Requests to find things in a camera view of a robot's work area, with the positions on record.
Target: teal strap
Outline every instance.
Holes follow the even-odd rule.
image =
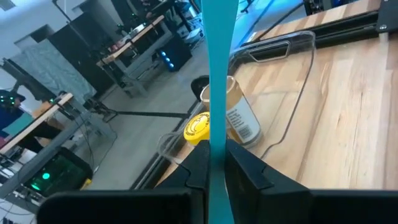
[[[225,189],[226,76],[238,0],[202,0],[210,64],[210,224],[234,223]]]

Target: white barcode label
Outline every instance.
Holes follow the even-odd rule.
[[[251,141],[260,131],[260,124],[244,96],[226,112],[226,118],[243,144]]]

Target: concrete floor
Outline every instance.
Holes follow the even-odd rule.
[[[238,47],[255,30],[270,26],[272,21],[277,20],[297,2],[299,0],[255,0],[248,14],[239,12],[247,4],[241,3],[231,48]],[[264,11],[265,16],[258,20]],[[294,14],[286,21],[303,16],[305,16],[305,11]],[[190,89],[191,81],[200,75],[208,74],[207,49],[203,41],[198,44],[193,51],[193,57],[180,71],[162,72],[151,80],[142,80],[149,92],[147,98],[138,93],[134,98],[128,98],[117,88],[103,102],[114,110],[186,113],[195,101]],[[113,145],[105,139],[92,139],[90,147],[93,151],[94,162],[90,159],[89,150],[84,149],[78,152],[90,164],[94,163],[93,167],[101,163],[88,189],[128,189],[155,154],[158,139],[171,132],[179,121],[178,118],[126,115],[114,118],[109,123],[118,134]]]

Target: desk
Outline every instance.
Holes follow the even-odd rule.
[[[323,19],[340,19],[345,10],[377,9],[374,0],[362,0],[323,12]],[[292,24],[314,23],[313,15],[276,27],[292,30]],[[248,98],[264,133],[251,152],[291,179],[315,189],[398,189],[398,37],[389,42],[369,39],[337,45],[316,52],[323,80],[321,106],[313,128],[304,130],[313,112],[312,92],[304,91],[284,142],[267,154],[264,151],[281,138],[297,97],[299,70],[268,62],[240,66],[235,77]],[[297,68],[304,58],[293,55]],[[267,89],[288,91],[273,98]],[[185,158],[185,145],[179,158]],[[172,164],[164,180],[174,169]]]
[[[91,127],[94,128],[95,133],[101,133],[104,136],[114,140],[116,138],[116,133],[104,124],[99,118],[93,116],[89,111],[87,111],[82,105],[80,105],[76,100],[73,99],[73,95],[68,93],[64,95],[60,101],[59,105],[64,105],[69,103],[74,111],[72,112],[76,115],[74,122],[68,125],[57,137],[55,137],[47,146],[44,147],[32,160],[26,163],[15,175],[13,175],[6,183],[0,187],[0,198],[6,199],[21,208],[24,208],[32,213],[35,213],[38,207],[30,202],[26,202],[23,198],[16,197],[13,193],[15,189],[21,186],[21,183],[28,181],[35,173],[37,173],[44,164],[46,164],[51,158],[53,158],[59,147],[72,136],[80,127],[89,123]],[[19,134],[14,136],[7,144],[5,144],[1,149],[0,153],[4,154],[12,147],[14,147],[23,137],[28,135],[34,128],[36,128],[40,123],[44,122],[47,118],[53,115],[58,109],[59,105],[51,106],[46,112],[35,119],[28,127],[22,130]]]
[[[146,71],[148,71],[148,69],[152,66],[152,55],[156,52],[156,50],[172,38],[172,33],[168,30],[163,20],[164,16],[159,16],[151,24],[149,24],[142,31],[140,31],[140,33],[133,37],[131,42],[126,43],[119,50],[102,59],[104,63],[114,62],[120,68],[120,70],[123,72],[123,82],[126,84],[126,86],[122,87],[120,85],[121,83],[113,76],[113,71],[111,71],[109,67],[104,66],[104,63],[102,61],[97,62],[97,65],[100,66],[113,80],[113,82],[119,85],[119,87],[124,90],[124,92],[130,98],[132,98],[132,95],[129,89],[132,87],[136,87],[141,95],[147,96],[147,91],[144,86],[139,82],[138,78]],[[138,55],[137,57],[134,57],[131,64],[127,67],[122,63],[122,61],[118,60],[118,57],[123,52],[125,52],[129,47],[131,47],[135,42],[137,42],[137,40],[143,37],[157,24],[160,24],[162,29],[165,31],[165,34],[162,37],[156,40],[144,53]]]

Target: computer tower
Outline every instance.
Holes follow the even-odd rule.
[[[174,36],[158,50],[170,72],[176,72],[192,57],[191,50],[179,36]]]

